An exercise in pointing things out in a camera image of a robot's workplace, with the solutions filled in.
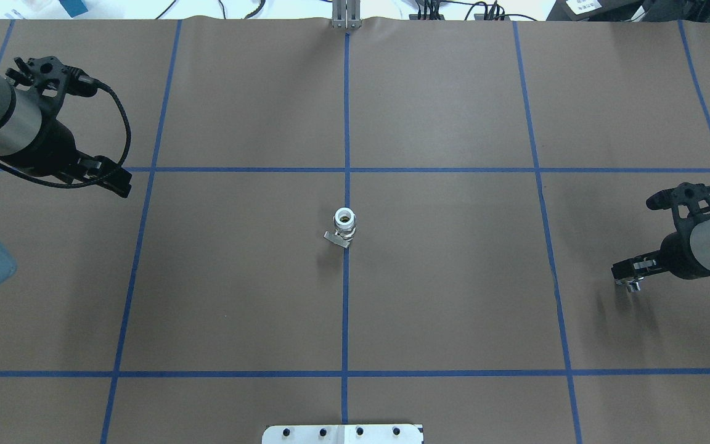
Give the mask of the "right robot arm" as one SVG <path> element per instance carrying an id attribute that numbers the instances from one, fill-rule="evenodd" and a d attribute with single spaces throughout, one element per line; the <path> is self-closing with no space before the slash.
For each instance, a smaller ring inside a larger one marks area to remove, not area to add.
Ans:
<path id="1" fill-rule="evenodd" d="M 679 227 L 666 236 L 659 250 L 614 263 L 611 274 L 614 283 L 628 292 L 640 289 L 640 281 L 647 276 L 670 273 L 682 280 L 710 277 L 710 217 L 696 221 L 683 220 Z"/>

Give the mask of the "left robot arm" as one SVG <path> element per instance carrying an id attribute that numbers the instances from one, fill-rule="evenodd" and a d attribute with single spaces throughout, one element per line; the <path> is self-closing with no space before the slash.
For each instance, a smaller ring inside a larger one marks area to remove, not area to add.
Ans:
<path id="1" fill-rule="evenodd" d="M 100 186 L 122 199 L 129 196 L 132 175 L 124 161 L 132 130 L 113 88 L 54 56 L 14 61 L 16 68 L 0 75 L 0 170 L 40 186 Z M 73 133 L 57 118 L 67 96 L 93 97 L 99 91 L 115 101 L 126 132 L 116 161 L 78 150 Z"/>

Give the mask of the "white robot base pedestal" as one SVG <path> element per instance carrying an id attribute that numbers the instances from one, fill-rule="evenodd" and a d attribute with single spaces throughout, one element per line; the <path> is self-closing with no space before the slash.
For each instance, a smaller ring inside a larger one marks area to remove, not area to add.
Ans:
<path id="1" fill-rule="evenodd" d="M 262 443 L 425 443 L 422 425 L 311 424 L 266 428 Z"/>

